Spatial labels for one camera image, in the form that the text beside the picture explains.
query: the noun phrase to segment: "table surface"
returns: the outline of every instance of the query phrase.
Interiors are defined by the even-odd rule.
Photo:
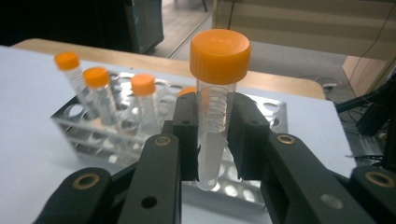
[[[13,48],[28,49],[52,55],[64,51],[74,51],[78,54],[81,60],[134,67],[183,77],[192,77],[190,64],[188,62],[111,49],[99,49],[44,39],[28,39],[14,45]],[[318,83],[302,78],[282,77],[248,71],[246,77],[238,82],[238,85],[259,90],[278,91],[317,99],[325,99],[323,89]]]
[[[137,72],[130,69],[133,66],[158,78],[195,82],[186,62],[38,39],[16,48],[0,47],[0,223],[32,223],[51,193],[76,170],[99,166],[114,174],[120,169],[76,156],[50,120],[74,96],[53,63],[53,55],[65,50],[76,51],[82,67],[104,65],[118,72]],[[255,83],[255,78],[262,83]],[[346,157],[351,152],[337,113],[332,102],[322,100],[316,83],[250,72],[249,79],[254,85],[242,82],[240,92],[286,102],[288,133],[301,138],[328,169],[349,176],[356,163]],[[183,223],[271,223],[265,209],[189,189],[183,189],[182,219]]]

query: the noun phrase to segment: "clear plastic tube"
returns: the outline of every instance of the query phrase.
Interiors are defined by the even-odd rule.
[[[93,104],[92,93],[85,85],[82,77],[82,69],[79,66],[78,56],[74,52],[64,52],[55,56],[58,68],[64,72],[72,86],[78,101],[85,107],[89,119],[96,119],[98,111]]]
[[[91,90],[94,105],[99,112],[99,117],[102,121],[102,124],[106,126],[117,124],[118,119],[116,116],[116,103],[114,102],[109,85],[105,85],[103,88],[95,88]]]
[[[137,96],[137,101],[139,102],[141,132],[149,136],[159,133],[155,95]]]
[[[99,113],[103,125],[118,123],[117,108],[109,83],[110,77],[104,67],[93,67],[84,72],[87,86],[92,92],[93,104]]]
[[[131,78],[131,87],[139,104],[140,130],[142,135],[152,136],[160,132],[155,100],[155,77],[151,74],[136,74]]]
[[[227,146],[228,124],[236,83],[245,77],[251,47],[248,39],[231,30],[202,31],[191,41],[190,70],[197,78],[198,177],[200,189],[217,184]]]
[[[227,147],[228,124],[236,85],[213,85],[197,81],[198,95],[198,174],[200,189],[217,184],[220,162]]]

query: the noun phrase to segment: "black equipment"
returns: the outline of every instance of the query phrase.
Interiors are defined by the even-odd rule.
[[[173,121],[151,136],[139,162],[111,176],[71,174],[35,223],[180,223],[181,181],[196,180],[195,94],[178,97]],[[272,133],[243,94],[235,94],[228,135],[238,177],[260,180],[273,223],[396,223],[396,175],[358,167],[347,179],[327,170],[296,136]]]
[[[341,103],[335,108],[338,113],[357,106],[371,104],[356,124],[359,133],[373,136],[389,120],[388,137],[381,165],[396,172],[396,69],[390,79],[376,91]]]

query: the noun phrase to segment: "floor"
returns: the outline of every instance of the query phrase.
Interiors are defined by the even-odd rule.
[[[201,0],[163,0],[165,38],[152,55],[188,61],[191,38],[212,27],[212,0],[206,0],[206,4],[208,12],[205,12]],[[355,97],[342,68],[346,55],[258,42],[251,44],[249,70],[312,79],[323,86],[327,100],[333,101],[335,105]],[[377,135],[362,136],[357,132],[355,124],[365,109],[360,107],[339,114],[354,156],[382,154],[384,147]],[[375,162],[357,160],[358,165]]]

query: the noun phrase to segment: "orange cap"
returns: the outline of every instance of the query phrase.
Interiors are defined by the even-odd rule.
[[[78,56],[75,52],[64,52],[55,56],[58,68],[64,71],[79,67]]]
[[[151,95],[155,92],[155,77],[151,74],[137,74],[131,77],[132,91],[137,96]]]
[[[83,76],[90,88],[100,88],[110,83],[110,76],[104,67],[89,68],[84,71]]]
[[[191,73],[206,83],[233,84],[245,77],[251,47],[235,31],[213,29],[197,34],[191,41]]]
[[[179,93],[178,96],[184,95],[186,93],[190,93],[190,92],[197,92],[197,88],[194,86],[190,86],[190,87],[186,87],[183,88]]]

